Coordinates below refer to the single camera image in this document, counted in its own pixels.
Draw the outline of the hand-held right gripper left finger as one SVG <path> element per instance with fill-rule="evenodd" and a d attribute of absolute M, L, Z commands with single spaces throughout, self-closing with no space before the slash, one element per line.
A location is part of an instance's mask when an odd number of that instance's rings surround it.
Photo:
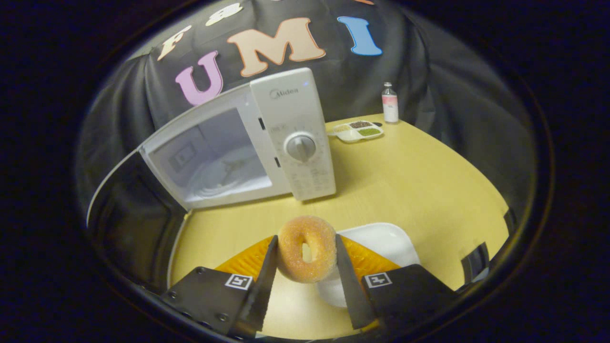
<path fill-rule="evenodd" d="M 161 300 L 200 327 L 250 340 L 262 330 L 276 270 L 277 236 L 270 236 L 223 268 L 192 269 Z"/>

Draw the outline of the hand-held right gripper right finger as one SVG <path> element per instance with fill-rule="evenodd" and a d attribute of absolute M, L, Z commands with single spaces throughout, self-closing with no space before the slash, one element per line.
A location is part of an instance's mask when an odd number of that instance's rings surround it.
<path fill-rule="evenodd" d="M 337 266 L 353 328 L 410 333 L 442 316 L 458 293 L 419 264 L 357 278 L 346 237 L 336 236 Z"/>

